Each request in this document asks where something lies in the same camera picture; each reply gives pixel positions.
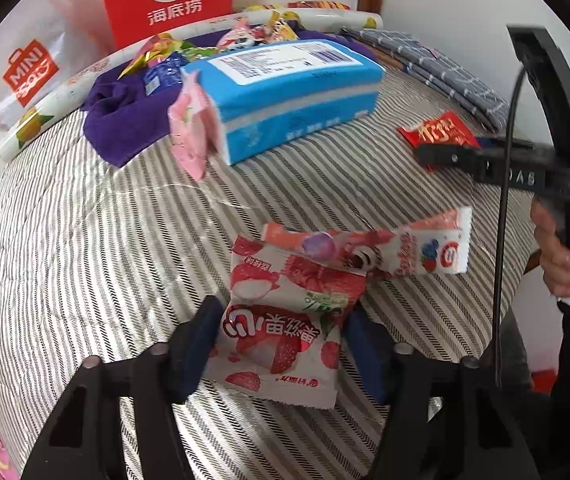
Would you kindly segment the person's right hand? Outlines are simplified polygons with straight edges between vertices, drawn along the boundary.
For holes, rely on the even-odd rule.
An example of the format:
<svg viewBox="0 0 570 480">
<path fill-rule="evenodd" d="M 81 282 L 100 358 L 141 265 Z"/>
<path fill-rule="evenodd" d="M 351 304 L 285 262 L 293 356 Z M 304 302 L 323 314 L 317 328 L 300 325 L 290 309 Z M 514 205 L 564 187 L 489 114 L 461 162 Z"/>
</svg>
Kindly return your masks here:
<svg viewBox="0 0 570 480">
<path fill-rule="evenodd" d="M 534 238 L 541 251 L 543 281 L 550 293 L 558 298 L 570 297 L 570 249 L 557 236 L 552 213 L 538 199 L 531 203 L 530 218 L 535 225 Z"/>
</svg>

